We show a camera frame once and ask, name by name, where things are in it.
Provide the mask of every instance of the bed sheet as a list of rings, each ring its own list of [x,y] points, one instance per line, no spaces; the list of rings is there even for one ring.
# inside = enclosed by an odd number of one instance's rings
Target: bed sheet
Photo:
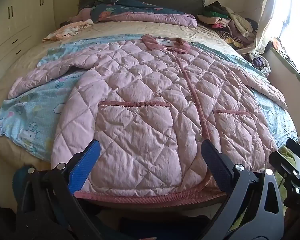
[[[92,28],[82,31],[80,34],[66,41],[48,42],[40,44],[26,52],[0,80],[0,107],[2,101],[6,99],[7,94],[19,76],[23,76],[34,69],[38,62],[47,54],[48,49],[57,48],[60,45],[82,39],[91,39],[96,37],[117,35],[117,34],[152,34],[162,37],[181,37],[187,41],[204,44],[208,48],[227,54],[227,57],[234,56],[235,60],[241,60],[241,56],[235,52],[228,44],[221,40],[214,32],[199,26],[198,29],[187,28],[177,25],[145,23],[145,22],[106,22],[95,24]],[[24,164],[31,164],[37,169],[50,168],[48,162],[42,161],[23,148],[15,145],[4,136],[0,136],[0,159],[10,165],[19,168]]]

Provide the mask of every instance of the green towel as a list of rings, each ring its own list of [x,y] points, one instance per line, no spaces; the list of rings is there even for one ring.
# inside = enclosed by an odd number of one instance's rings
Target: green towel
[[[203,11],[202,15],[204,15],[206,17],[220,17],[220,18],[224,18],[224,19],[228,18],[227,15],[223,15],[223,14],[216,13],[216,12],[209,12],[209,11]]]
[[[292,151],[290,151],[290,150],[289,150],[287,147],[285,147],[285,146],[281,146],[281,147],[279,148],[278,151],[283,155],[283,157],[286,158],[286,160],[287,160],[288,162],[290,162],[290,164],[291,164],[293,167],[296,167],[296,161],[295,161],[295,159],[294,159],[294,157],[293,157]],[[280,174],[279,174],[278,172],[275,172],[274,176],[275,176],[275,180],[277,181],[277,184],[278,184],[278,186],[279,186],[283,178],[280,176]],[[282,205],[283,205],[283,201],[284,201],[284,200],[286,199],[286,197],[287,197],[287,190],[286,190],[286,188],[283,186],[283,183],[284,183],[284,180],[282,181],[281,186],[280,186],[280,188],[279,188],[280,197],[281,197],[281,200],[282,200]],[[231,226],[231,228],[230,228],[229,231],[234,230],[234,229],[236,229],[237,227],[240,226],[240,223],[241,223],[241,221],[242,221],[242,219],[243,219],[243,216],[244,216],[246,210],[243,211],[243,213],[240,215],[240,217],[234,222],[234,224]],[[287,210],[287,207],[283,205],[283,215],[285,214],[286,210]]]

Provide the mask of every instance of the white sheer curtain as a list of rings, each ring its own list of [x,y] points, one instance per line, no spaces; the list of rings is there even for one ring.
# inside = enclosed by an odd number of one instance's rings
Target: white sheer curtain
[[[268,31],[271,20],[274,15],[274,7],[276,0],[263,0],[261,17],[258,23],[258,31],[254,43],[243,49],[238,49],[239,54],[254,52],[263,54],[266,45],[268,44],[272,35]]]

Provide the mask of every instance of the mattress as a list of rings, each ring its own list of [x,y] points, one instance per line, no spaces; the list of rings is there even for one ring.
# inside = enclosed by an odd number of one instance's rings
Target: mattress
[[[73,36],[66,41],[47,42],[42,43],[28,52],[26,52],[17,62],[13,64],[6,72],[6,74],[0,80],[0,107],[2,101],[7,98],[7,94],[17,77],[26,75],[30,70],[37,66],[39,60],[47,54],[47,50],[55,48],[65,43],[77,41],[81,39],[90,39],[96,37],[104,37],[117,34],[152,34],[154,36],[161,37],[173,37],[183,38],[186,41],[197,42],[203,44],[207,48],[211,49],[215,53],[221,52],[228,57],[234,56],[236,60],[240,60],[241,56],[233,50],[228,44],[221,40],[214,32],[208,30],[205,27],[199,26],[198,29],[159,24],[148,22],[106,22],[93,25],[92,28],[80,32],[78,35]],[[268,109],[279,107],[275,103],[264,100],[263,103]],[[278,113],[282,118],[278,119],[278,122],[271,124],[275,130],[276,127],[284,127],[284,134],[278,135],[281,141],[284,141],[285,137],[296,136],[295,128],[292,123],[291,117],[283,109],[279,109]],[[20,168],[25,164],[30,164],[39,170],[45,170],[50,168],[50,163],[40,160],[25,149],[15,145],[5,136],[0,136],[0,159],[4,160],[15,168]]]

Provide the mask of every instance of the bed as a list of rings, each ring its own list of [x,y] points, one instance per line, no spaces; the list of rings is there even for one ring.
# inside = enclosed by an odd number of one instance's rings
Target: bed
[[[87,1],[89,0],[80,0],[79,9],[84,7]],[[156,3],[153,0],[144,1],[149,3],[152,2],[154,4]],[[202,6],[202,0],[190,1],[192,1],[192,4],[189,7],[185,7],[185,3],[179,2],[177,8],[172,9],[183,9],[186,13],[197,12]],[[160,6],[165,5],[162,0],[157,2]],[[171,0],[169,0],[169,3],[170,7],[174,4],[171,3]],[[42,43],[26,52],[15,64],[13,64],[12,67],[10,67],[0,80],[0,107],[2,102],[7,98],[7,94],[15,82],[16,77],[25,76],[29,71],[36,68],[38,62],[47,55],[48,49],[62,46],[65,47],[66,44],[69,43],[98,37],[116,36],[118,38],[118,35],[125,35],[125,39],[128,40],[127,34],[132,36],[150,34],[156,37],[182,38],[183,40],[196,44],[200,48],[207,50],[224,60],[243,67],[248,73],[251,73],[251,75],[260,75],[260,73],[254,70],[249,63],[243,60],[237,52],[220,39],[219,36],[203,26],[198,25],[198,28],[195,29],[163,23],[110,21],[94,24],[90,29],[81,31],[79,34],[68,40]],[[269,131],[274,137],[277,147],[282,146],[287,138],[297,139],[297,134],[288,112],[283,110],[266,96],[256,91],[252,91],[252,93],[268,121]],[[29,149],[26,151],[24,148],[17,146],[5,136],[0,136],[0,159],[16,168],[20,168],[25,164],[33,165],[39,170],[51,168],[51,164],[47,158],[42,156],[39,156],[39,158],[35,157],[33,154],[29,153]]]

